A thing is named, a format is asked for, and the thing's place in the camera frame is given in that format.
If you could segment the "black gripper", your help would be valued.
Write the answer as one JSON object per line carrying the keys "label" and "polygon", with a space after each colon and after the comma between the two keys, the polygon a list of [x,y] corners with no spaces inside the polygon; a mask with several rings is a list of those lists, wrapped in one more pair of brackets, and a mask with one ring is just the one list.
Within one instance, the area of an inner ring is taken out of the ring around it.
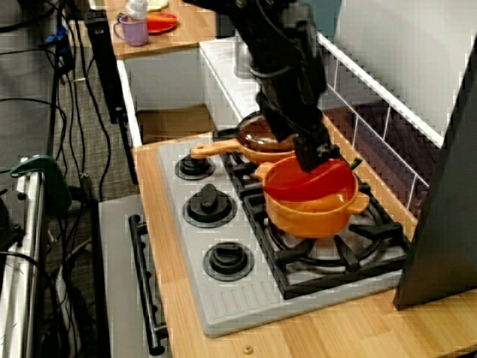
{"label": "black gripper", "polygon": [[268,122],[271,133],[278,142],[286,141],[294,134],[308,139],[293,139],[294,153],[304,172],[339,159],[340,149],[330,144],[329,132],[322,122],[323,113],[318,100],[327,88],[326,74],[322,66],[306,69],[313,100],[306,103],[302,98],[299,79],[291,68],[255,68],[255,78],[260,85],[256,100]]}

